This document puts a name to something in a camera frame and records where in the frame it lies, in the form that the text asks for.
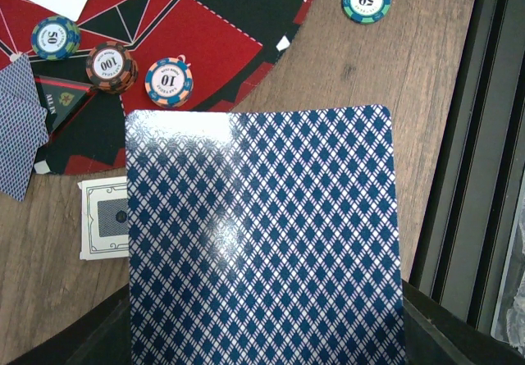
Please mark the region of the dealt cards seat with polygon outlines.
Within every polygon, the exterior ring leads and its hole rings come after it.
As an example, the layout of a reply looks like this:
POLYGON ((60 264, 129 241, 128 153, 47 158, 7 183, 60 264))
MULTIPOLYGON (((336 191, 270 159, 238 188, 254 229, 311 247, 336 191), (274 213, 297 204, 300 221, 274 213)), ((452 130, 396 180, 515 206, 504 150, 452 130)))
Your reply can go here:
POLYGON ((37 150, 48 142, 42 107, 27 55, 1 69, 1 191, 23 201, 37 150))

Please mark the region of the blue backed card deck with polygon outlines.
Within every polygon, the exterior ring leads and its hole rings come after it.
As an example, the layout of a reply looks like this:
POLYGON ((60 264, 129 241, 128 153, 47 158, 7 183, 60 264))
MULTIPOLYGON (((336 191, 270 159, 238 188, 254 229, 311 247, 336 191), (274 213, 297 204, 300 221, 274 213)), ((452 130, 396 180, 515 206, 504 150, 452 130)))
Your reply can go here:
POLYGON ((135 364, 402 364, 389 110, 126 118, 135 364))

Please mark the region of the red black chips seat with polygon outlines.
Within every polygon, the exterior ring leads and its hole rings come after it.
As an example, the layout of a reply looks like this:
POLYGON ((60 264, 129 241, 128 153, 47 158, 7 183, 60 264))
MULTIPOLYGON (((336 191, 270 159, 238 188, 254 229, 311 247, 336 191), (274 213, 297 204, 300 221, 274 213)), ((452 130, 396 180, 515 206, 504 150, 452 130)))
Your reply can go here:
POLYGON ((130 51, 118 42, 107 41, 94 47, 86 59, 86 74, 98 89, 123 94, 137 80, 139 68, 130 51))

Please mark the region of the teal chip stack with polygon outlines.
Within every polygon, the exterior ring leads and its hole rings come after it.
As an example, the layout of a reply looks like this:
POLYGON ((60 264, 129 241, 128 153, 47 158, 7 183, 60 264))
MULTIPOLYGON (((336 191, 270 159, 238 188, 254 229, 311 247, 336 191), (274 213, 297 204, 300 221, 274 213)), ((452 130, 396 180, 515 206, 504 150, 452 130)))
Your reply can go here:
POLYGON ((388 13, 391 0, 341 0, 341 6, 352 21, 367 25, 378 22, 388 13))

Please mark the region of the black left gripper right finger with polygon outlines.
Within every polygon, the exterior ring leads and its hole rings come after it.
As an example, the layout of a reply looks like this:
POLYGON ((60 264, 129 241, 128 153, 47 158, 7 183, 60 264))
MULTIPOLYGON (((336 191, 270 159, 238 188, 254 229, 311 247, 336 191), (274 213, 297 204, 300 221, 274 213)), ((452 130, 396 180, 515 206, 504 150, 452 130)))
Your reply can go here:
POLYGON ((523 364, 509 345, 459 320, 424 293, 403 283, 408 364, 523 364))

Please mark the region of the teal chips seat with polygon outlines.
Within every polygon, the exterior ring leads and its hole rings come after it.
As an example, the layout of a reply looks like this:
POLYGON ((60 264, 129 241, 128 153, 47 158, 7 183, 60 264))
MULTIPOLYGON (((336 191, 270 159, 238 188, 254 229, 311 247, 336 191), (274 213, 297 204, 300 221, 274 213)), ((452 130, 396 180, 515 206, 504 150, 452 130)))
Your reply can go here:
POLYGON ((56 61, 70 57, 81 42, 80 29, 64 16, 49 16, 33 29, 31 46, 44 60, 56 61))

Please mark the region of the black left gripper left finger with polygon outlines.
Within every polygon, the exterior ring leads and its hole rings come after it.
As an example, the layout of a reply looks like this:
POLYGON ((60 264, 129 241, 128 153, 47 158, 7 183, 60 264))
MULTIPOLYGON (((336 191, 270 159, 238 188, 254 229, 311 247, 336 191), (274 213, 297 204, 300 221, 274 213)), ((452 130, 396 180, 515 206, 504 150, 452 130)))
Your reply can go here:
POLYGON ((130 364, 129 288, 122 287, 13 364, 130 364))

